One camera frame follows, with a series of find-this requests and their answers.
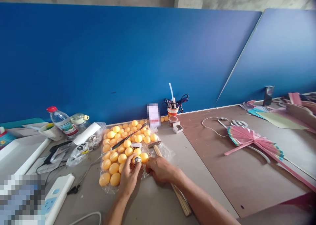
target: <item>gray desk surface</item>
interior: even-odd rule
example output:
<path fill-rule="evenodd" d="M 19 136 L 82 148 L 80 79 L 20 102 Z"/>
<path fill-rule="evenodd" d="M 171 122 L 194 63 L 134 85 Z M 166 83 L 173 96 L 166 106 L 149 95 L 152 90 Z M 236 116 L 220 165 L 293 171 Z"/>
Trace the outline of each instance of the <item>gray desk surface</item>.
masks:
<path fill-rule="evenodd" d="M 167 123 L 158 129 L 158 135 L 170 149 L 175 152 L 172 164 L 178 166 L 198 186 L 215 198 L 235 218 L 238 215 L 216 181 L 209 173 L 196 151 L 183 132 L 175 134 Z M 59 142 L 51 143 L 41 156 L 48 154 L 49 148 Z M 91 162 L 100 156 L 101 149 L 91 152 L 89 158 L 74 168 L 62 167 L 52 172 L 45 189 L 48 193 L 59 176 L 73 173 L 76 185 Z M 99 186 L 100 164 L 91 167 L 86 178 L 81 183 L 77 194 L 68 195 L 57 216 L 55 224 L 70 224 L 71 222 L 91 213 L 100 211 L 104 216 L 110 209 L 115 198 L 106 194 Z M 79 224 L 97 224 L 98 217 L 92 216 Z M 123 224 L 198 224 L 194 215 L 186 218 L 177 197 L 170 184 L 158 186 L 152 177 L 141 180 L 129 200 L 123 218 Z"/>

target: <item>metal hammer head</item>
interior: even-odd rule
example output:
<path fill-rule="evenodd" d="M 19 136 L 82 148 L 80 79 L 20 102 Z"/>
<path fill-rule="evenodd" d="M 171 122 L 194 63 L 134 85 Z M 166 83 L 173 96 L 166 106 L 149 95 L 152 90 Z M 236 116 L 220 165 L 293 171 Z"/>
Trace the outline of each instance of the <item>metal hammer head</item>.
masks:
<path fill-rule="evenodd" d="M 151 143 L 151 144 L 148 144 L 148 148 L 152 148 L 154 145 L 158 145 L 160 143 L 161 143 L 161 140 L 157 141 L 157 142 L 154 142 L 154 143 Z"/>

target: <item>red bottle cap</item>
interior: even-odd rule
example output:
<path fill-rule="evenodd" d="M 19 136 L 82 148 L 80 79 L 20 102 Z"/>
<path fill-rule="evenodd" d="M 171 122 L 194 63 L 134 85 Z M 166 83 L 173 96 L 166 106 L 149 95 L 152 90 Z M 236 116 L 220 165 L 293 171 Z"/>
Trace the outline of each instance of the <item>red bottle cap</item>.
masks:
<path fill-rule="evenodd" d="M 49 113 L 55 112 L 55 111 L 57 111 L 57 107 L 51 106 L 51 107 L 47 108 L 47 111 L 48 111 Z"/>

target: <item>white straw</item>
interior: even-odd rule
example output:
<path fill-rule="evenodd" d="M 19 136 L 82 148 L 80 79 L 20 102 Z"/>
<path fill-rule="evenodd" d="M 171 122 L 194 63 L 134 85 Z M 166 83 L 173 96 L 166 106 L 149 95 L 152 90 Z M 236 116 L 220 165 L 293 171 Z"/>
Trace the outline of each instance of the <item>white straw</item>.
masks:
<path fill-rule="evenodd" d="M 169 83 L 170 86 L 170 90 L 171 90 L 171 100 L 173 99 L 173 92 L 172 92 L 172 87 L 171 87 L 171 83 Z"/>

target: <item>desk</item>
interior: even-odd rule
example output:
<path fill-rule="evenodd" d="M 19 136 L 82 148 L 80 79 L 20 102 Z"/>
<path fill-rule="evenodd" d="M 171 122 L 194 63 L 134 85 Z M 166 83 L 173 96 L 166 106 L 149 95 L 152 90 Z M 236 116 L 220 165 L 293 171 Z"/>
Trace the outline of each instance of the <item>desk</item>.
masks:
<path fill-rule="evenodd" d="M 299 197 L 311 190 L 274 162 L 268 165 L 261 155 L 249 148 L 224 156 L 225 152 L 236 147 L 235 144 L 229 137 L 220 137 L 204 128 L 202 120 L 216 116 L 245 121 L 249 124 L 248 128 L 275 142 L 285 155 L 287 150 L 297 146 L 306 147 L 314 153 L 316 151 L 315 134 L 305 130 L 278 128 L 246 113 L 240 106 L 231 106 L 178 116 L 186 137 L 240 217 Z M 227 130 L 217 119 L 208 119 L 204 124 L 221 135 L 227 135 Z"/>
<path fill-rule="evenodd" d="M 162 141 L 172 149 L 176 156 L 172 164 L 178 166 L 183 172 L 192 179 L 198 186 L 215 198 L 224 208 L 226 208 L 235 218 L 238 215 L 216 181 L 209 173 L 200 157 L 195 152 L 184 133 L 175 134 L 167 123 L 163 123 L 158 129 L 158 135 Z M 48 154 L 50 146 L 42 154 Z M 80 177 L 85 173 L 90 163 L 96 160 L 101 153 L 99 148 L 89 154 L 89 159 L 83 161 L 74 168 L 61 168 L 52 172 L 45 194 L 48 193 L 58 176 L 73 173 L 76 185 Z M 68 195 L 58 214 L 55 224 L 70 224 L 71 222 L 91 213 L 100 211 L 104 215 L 110 209 L 114 200 L 113 195 L 106 194 L 99 186 L 100 165 L 91 167 L 86 178 L 83 180 L 77 194 Z M 98 217 L 92 216 L 83 221 L 82 224 L 97 224 Z M 158 186 L 152 177 L 146 178 L 137 184 L 127 208 L 124 213 L 123 224 L 198 224 L 194 215 L 186 218 L 181 206 L 176 198 L 174 191 L 169 184 L 163 187 Z"/>

